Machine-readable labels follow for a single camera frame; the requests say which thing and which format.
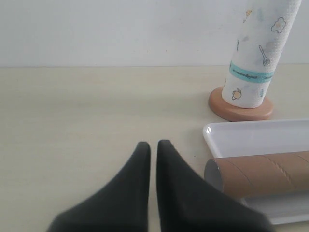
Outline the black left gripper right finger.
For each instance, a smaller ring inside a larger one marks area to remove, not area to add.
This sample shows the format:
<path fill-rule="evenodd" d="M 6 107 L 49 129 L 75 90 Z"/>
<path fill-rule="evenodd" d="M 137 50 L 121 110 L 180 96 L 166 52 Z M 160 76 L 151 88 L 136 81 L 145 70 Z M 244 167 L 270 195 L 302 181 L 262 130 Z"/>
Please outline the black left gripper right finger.
<path fill-rule="evenodd" d="M 163 232 L 272 232 L 266 216 L 204 181 L 169 140 L 160 140 L 156 193 Z"/>

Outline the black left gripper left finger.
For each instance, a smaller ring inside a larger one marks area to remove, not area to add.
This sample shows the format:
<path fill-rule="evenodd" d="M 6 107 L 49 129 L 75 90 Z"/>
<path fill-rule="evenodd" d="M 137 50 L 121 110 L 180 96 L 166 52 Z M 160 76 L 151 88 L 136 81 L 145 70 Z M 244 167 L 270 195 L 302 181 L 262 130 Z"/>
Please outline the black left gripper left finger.
<path fill-rule="evenodd" d="M 146 232 L 151 149 L 139 142 L 123 168 L 97 193 L 58 214 L 49 232 Z"/>

